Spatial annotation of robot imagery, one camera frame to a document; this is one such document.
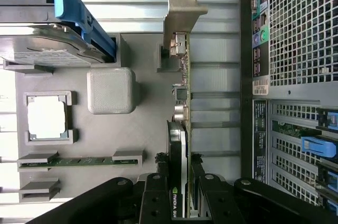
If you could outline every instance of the metal bracket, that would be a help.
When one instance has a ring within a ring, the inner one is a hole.
[[[163,26],[164,48],[174,48],[173,55],[185,54],[185,41],[182,42],[184,33],[190,33],[200,15],[207,12],[208,8],[199,5],[197,0],[168,0],[168,14]]]

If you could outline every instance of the barcode label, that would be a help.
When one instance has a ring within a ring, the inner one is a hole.
[[[254,96],[266,96],[269,94],[269,80],[254,80],[252,82],[252,94]]]

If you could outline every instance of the metal mesh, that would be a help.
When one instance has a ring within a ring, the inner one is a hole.
[[[269,0],[270,84],[338,81],[338,0]]]
[[[315,187],[317,179],[315,173],[299,166],[298,164],[288,160],[287,158],[278,155],[276,155],[275,164],[290,173],[291,175],[294,175],[295,177]]]
[[[273,104],[273,114],[318,120],[318,112],[314,106]]]
[[[283,151],[289,155],[292,155],[298,159],[301,159],[305,162],[315,165],[317,161],[320,161],[320,157],[309,153],[309,152],[302,152],[301,145],[296,143],[291,143],[285,141],[283,139],[276,138],[276,148],[278,150]]]
[[[273,179],[296,197],[311,204],[318,205],[318,196],[312,194],[311,192],[291,181],[290,179],[286,178],[282,174],[274,172]]]

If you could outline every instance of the ventilation grille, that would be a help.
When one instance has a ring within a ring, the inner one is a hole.
[[[313,165],[316,165],[316,162],[320,160],[320,157],[315,154],[302,152],[300,144],[290,143],[279,138],[276,139],[276,148]]]
[[[276,155],[275,164],[281,167],[283,170],[287,171],[291,175],[301,179],[312,187],[316,186],[316,179],[318,178],[315,173],[299,166],[296,163],[293,163],[290,160],[287,160],[281,156]]]
[[[297,185],[282,174],[275,172],[275,175],[273,174],[273,179],[296,197],[316,206],[318,205],[318,196]]]
[[[282,116],[318,120],[316,107],[274,104],[273,111],[274,114]]]
[[[338,81],[338,0],[269,0],[270,84]]]

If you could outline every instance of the white sticker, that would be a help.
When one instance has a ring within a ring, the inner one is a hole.
[[[36,64],[47,67],[87,66],[90,64],[68,51],[0,53],[0,57],[18,64]]]
[[[254,80],[252,82],[252,94],[254,96],[266,96],[269,94],[269,80]]]

